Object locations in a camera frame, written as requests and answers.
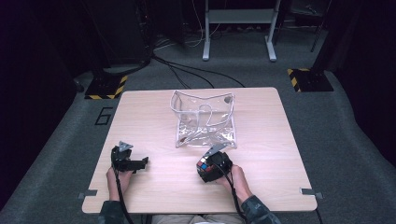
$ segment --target wooden table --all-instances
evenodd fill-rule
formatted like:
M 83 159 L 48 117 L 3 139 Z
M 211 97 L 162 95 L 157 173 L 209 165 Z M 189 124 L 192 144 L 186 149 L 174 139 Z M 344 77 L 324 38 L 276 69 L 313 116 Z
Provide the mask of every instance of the wooden table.
M 175 147 L 177 117 L 170 108 L 174 91 L 126 91 L 112 121 L 86 196 L 85 213 L 99 213 L 108 200 L 106 171 L 110 151 L 119 141 L 134 145 L 131 160 L 149 157 L 146 170 L 133 175 L 124 194 L 130 213 L 235 213 L 233 198 L 223 186 L 205 183 L 195 164 L 208 147 Z M 302 195 L 311 189 L 288 119 L 274 88 L 184 90 L 208 97 L 232 92 L 237 148 L 225 148 L 243 167 L 251 190 L 272 211 L 313 211 L 317 201 Z

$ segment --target human hand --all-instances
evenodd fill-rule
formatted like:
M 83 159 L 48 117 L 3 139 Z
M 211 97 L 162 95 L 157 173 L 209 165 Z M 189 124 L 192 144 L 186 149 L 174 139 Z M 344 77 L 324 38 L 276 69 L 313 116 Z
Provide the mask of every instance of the human hand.
M 253 193 L 250 191 L 250 188 L 248 187 L 248 181 L 245 178 L 245 173 L 242 167 L 233 165 L 231 172 L 228 173 L 228 177 L 231 181 L 233 181 L 233 187 L 235 188 L 236 196 L 238 197 L 240 203 L 243 203 L 246 199 L 253 195 Z M 217 179 L 215 182 L 221 184 L 230 193 L 232 193 L 230 183 L 225 176 Z
M 128 189 L 131 176 L 132 176 L 132 171 L 119 172 L 119 180 L 120 180 L 122 194 L 124 194 L 125 191 Z M 120 195 L 119 195 L 119 190 L 117 188 L 116 175 L 114 174 L 114 170 L 112 167 L 108 169 L 106 173 L 106 177 L 107 177 L 109 200 L 119 201 Z

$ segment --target clear plastic bag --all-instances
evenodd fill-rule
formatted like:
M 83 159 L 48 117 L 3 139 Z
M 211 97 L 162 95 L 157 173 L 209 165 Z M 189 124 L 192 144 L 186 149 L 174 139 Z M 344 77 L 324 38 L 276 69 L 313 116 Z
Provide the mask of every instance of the clear plastic bag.
M 232 93 L 204 98 L 174 91 L 171 108 L 178 118 L 176 147 L 236 147 L 233 101 Z

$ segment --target person's left hand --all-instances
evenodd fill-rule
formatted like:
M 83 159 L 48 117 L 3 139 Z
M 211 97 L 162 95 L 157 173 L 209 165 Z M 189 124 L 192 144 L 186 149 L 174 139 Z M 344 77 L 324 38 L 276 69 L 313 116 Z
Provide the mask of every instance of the person's left hand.
M 132 171 L 119 172 L 119 180 L 120 180 L 122 194 L 124 194 L 125 191 L 128 189 L 129 183 L 131 180 L 131 176 L 132 176 Z M 120 200 L 119 190 L 117 189 L 116 176 L 114 174 L 112 167 L 110 167 L 108 169 L 108 171 L 106 173 L 106 177 L 107 177 L 109 200 L 110 201 L 119 201 Z

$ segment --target human arm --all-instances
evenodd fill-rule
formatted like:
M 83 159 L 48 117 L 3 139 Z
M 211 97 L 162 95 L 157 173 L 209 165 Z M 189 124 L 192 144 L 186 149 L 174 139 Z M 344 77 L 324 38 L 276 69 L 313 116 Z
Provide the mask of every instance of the human arm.
M 121 186 L 122 195 L 129 187 L 131 180 L 132 171 L 119 172 L 119 180 Z M 109 168 L 106 173 L 107 187 L 108 187 L 108 201 L 105 201 L 102 205 L 101 212 L 99 214 L 99 224 L 121 224 L 124 220 L 124 214 L 122 212 L 120 195 L 117 187 L 116 176 L 113 168 Z
M 248 223 L 280 224 L 279 219 L 251 192 L 245 178 L 245 173 L 240 166 L 233 165 L 229 173 L 229 178 L 233 181 L 236 197 L 241 203 Z M 216 183 L 221 184 L 229 192 L 232 192 L 231 186 L 225 176 L 216 180 Z

